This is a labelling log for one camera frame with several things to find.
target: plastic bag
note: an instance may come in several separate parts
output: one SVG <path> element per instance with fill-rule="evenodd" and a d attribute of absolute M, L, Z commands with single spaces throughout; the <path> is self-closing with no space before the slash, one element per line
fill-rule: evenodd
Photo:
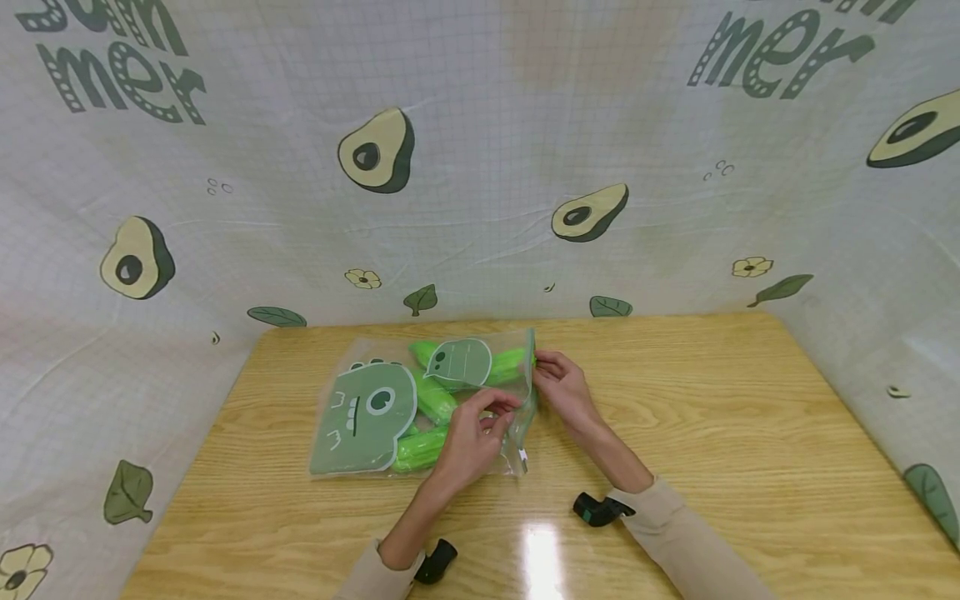
<path fill-rule="evenodd" d="M 533 361 L 533 329 L 436 340 L 357 338 L 321 391 L 310 475 L 426 474 L 453 411 L 481 388 L 523 400 L 491 469 L 522 475 L 523 439 L 537 409 Z"/>

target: fabric backdrop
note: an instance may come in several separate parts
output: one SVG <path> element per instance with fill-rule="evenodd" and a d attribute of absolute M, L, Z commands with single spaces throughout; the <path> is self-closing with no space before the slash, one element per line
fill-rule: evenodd
<path fill-rule="evenodd" d="M 770 311 L 957 542 L 955 2 L 2 11 L 16 600 L 115 597 L 304 324 Z"/>

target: right hand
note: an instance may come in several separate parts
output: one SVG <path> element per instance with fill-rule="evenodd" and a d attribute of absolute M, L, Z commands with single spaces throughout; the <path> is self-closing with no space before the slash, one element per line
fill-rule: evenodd
<path fill-rule="evenodd" d="M 429 479 L 438 482 L 452 498 L 484 475 L 500 455 L 503 437 L 520 404 L 512 394 L 485 388 L 458 406 Z M 484 411 L 495 416 L 480 419 Z"/>
<path fill-rule="evenodd" d="M 571 432 L 604 424 L 593 405 L 584 371 L 562 352 L 537 350 L 534 383 Z"/>

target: beige sleeve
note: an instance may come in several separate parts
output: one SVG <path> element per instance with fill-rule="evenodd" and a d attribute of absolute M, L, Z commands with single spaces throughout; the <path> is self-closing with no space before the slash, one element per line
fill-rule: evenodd
<path fill-rule="evenodd" d="M 403 600 L 414 584 L 414 575 L 423 563 L 424 554 L 405 571 L 387 568 L 376 551 L 380 540 L 371 542 L 353 566 L 349 577 L 333 600 Z"/>
<path fill-rule="evenodd" d="M 661 479 L 641 493 L 609 496 L 636 511 L 627 529 L 660 565 L 684 600 L 776 598 L 724 540 Z"/>

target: flower print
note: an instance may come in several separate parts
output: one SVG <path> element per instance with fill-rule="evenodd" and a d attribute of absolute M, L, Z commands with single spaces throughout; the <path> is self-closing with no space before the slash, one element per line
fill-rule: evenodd
<path fill-rule="evenodd" d="M 53 550 L 46 544 L 28 543 L 4 552 L 0 557 L 0 600 L 27 600 L 47 576 L 53 560 Z"/>
<path fill-rule="evenodd" d="M 759 277 L 774 268 L 774 261 L 763 256 L 751 256 L 733 262 L 733 276 Z"/>
<path fill-rule="evenodd" d="M 375 290 L 380 287 L 380 277 L 373 271 L 350 269 L 344 273 L 344 277 L 349 279 L 353 285 L 364 290 Z"/>

